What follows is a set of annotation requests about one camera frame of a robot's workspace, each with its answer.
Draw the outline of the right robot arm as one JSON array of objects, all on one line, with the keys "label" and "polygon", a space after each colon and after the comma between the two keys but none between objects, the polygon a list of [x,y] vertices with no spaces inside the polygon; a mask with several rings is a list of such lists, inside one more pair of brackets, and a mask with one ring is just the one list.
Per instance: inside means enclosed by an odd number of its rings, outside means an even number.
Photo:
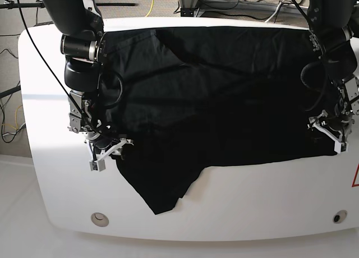
[{"label": "right robot arm", "polygon": [[40,0],[51,24],[25,26],[19,75],[34,163],[120,158],[135,141],[111,111],[124,102],[125,82],[112,66],[114,34],[95,0]]}]

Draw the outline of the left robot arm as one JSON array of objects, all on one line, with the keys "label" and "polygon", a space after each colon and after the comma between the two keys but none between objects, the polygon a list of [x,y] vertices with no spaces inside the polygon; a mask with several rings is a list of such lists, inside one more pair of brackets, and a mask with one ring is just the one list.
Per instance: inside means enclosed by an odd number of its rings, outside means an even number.
[{"label": "left robot arm", "polygon": [[323,86],[312,111],[327,99],[318,116],[310,117],[309,128],[317,129],[334,141],[338,154],[347,151],[353,116],[358,114],[358,77],[354,74],[357,59],[350,40],[353,25],[358,24],[357,0],[310,0],[303,10],[291,0],[307,21],[313,50],[319,52],[324,68]]}]

